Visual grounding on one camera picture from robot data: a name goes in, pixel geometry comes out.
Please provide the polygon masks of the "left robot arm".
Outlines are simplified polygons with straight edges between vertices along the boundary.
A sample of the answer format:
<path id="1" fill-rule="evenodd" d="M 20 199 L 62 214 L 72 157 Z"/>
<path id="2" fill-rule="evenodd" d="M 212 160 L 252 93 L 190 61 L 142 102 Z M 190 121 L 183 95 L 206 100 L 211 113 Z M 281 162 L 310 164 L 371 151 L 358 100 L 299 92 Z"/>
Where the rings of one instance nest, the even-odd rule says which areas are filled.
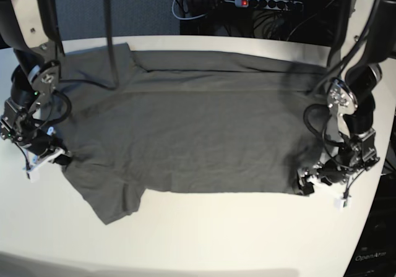
<path id="1" fill-rule="evenodd" d="M 294 190 L 309 196 L 316 187 L 331 193 L 331 186 L 346 185 L 334 198 L 346 205 L 350 188 L 380 158 L 372 127 L 376 108 L 372 91 L 382 79 L 379 64 L 395 53 L 395 0 L 374 0 L 362 32 L 349 52 L 337 63 L 334 54 L 345 42 L 352 0 L 340 0 L 334 43 L 327 60 L 327 73 L 309 92 L 325 88 L 326 103 L 304 110 L 306 127 L 321 142 L 324 161 L 296 171 Z"/>

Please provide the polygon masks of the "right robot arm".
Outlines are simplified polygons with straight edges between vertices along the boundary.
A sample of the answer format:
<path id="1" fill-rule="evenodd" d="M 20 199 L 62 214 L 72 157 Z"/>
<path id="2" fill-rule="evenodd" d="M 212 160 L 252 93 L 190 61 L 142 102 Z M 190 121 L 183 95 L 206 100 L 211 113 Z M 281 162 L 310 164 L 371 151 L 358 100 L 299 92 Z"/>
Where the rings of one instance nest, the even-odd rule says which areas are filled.
<path id="1" fill-rule="evenodd" d="M 67 166 L 71 157 L 54 134 L 72 111 L 70 99 L 57 89 L 64 50 L 55 0 L 1 0 L 1 38 L 19 62 L 4 102 L 1 138 L 22 152 L 27 174 L 46 163 Z"/>

